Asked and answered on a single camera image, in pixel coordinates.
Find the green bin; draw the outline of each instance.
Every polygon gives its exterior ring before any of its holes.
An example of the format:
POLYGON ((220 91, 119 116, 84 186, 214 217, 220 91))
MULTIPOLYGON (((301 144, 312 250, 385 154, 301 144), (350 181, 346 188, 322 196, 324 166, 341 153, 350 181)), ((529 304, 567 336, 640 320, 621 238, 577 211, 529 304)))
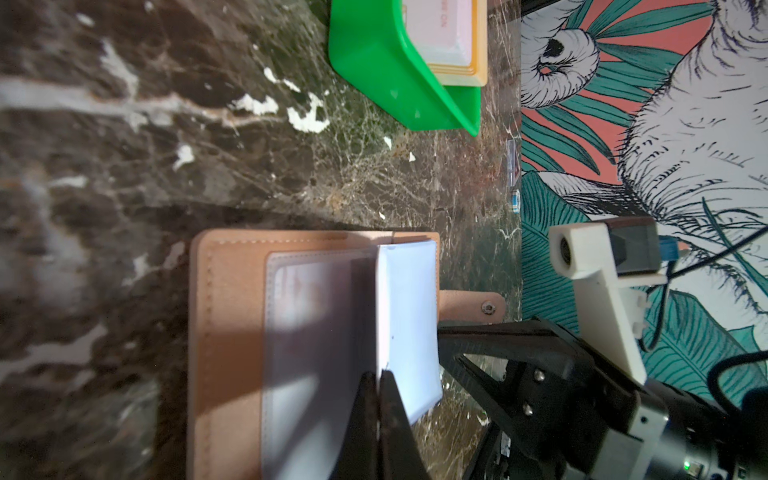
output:
POLYGON ((444 87, 408 38, 402 0, 333 0, 331 65, 414 131, 480 131, 480 87, 444 87))

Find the dark marble surface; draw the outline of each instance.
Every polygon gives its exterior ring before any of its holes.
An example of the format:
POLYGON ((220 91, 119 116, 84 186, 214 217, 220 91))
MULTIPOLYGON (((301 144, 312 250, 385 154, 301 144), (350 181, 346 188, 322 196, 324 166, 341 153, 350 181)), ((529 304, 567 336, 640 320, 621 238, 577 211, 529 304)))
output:
MULTIPOLYGON (((325 0, 0 12, 0 477, 184 478, 206 228, 435 230, 441 287, 519 315, 518 5, 492 14, 477 138, 406 131, 336 75, 325 0)), ((433 477, 458 478, 485 416, 444 383, 415 431, 433 477)))

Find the wallet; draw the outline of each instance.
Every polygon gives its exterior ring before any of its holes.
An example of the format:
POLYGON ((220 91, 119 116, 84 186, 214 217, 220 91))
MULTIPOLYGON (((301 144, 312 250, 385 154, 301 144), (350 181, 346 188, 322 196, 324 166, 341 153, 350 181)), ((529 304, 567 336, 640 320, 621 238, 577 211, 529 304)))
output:
POLYGON ((371 297, 375 289, 368 288, 375 281, 368 272, 376 271, 376 255, 371 254, 376 248, 434 244, 429 250, 435 254, 434 283, 429 283, 435 286, 434 300, 423 296, 434 302, 437 319, 501 322, 505 301, 497 293, 439 290, 439 241, 432 232, 207 230, 199 234, 190 252, 187 478, 292 478, 292 468, 307 470, 302 462, 335 462, 338 452, 321 447, 343 437, 345 415, 349 415, 346 403, 351 405, 354 396, 354 391, 345 390, 349 385, 345 379, 358 379, 359 374, 334 369, 307 375, 294 368, 300 362, 290 359, 304 358, 306 363, 311 355, 324 355, 336 359, 339 366, 383 367, 376 358, 380 346, 372 343, 376 336, 370 329, 375 327, 356 320, 381 315, 376 312, 376 298, 371 297), (331 270, 310 268, 296 275, 296 265, 319 258, 331 270), (313 282, 328 275, 339 280, 313 282), (285 292, 291 295, 290 301, 276 301, 285 292), (339 311, 335 303, 347 310, 339 311), (284 323, 277 329, 267 328, 281 315, 292 318, 296 310, 334 323, 295 326, 299 335, 282 335, 279 328, 284 323), (312 351, 313 341, 322 338, 347 341, 343 348, 312 351), (275 356, 276 349, 281 356, 275 356), (343 401, 329 403, 327 399, 333 397, 329 392, 343 401), (308 424, 312 419, 306 415, 315 411, 313 405, 318 402, 324 402, 323 411, 339 421, 308 424), (273 421, 273 414, 279 414, 274 418, 281 421, 273 421), (297 427, 305 424, 312 428, 297 427), (296 445, 306 439, 313 439, 312 448, 296 445), (291 456, 295 451, 301 451, 301 456, 291 456))

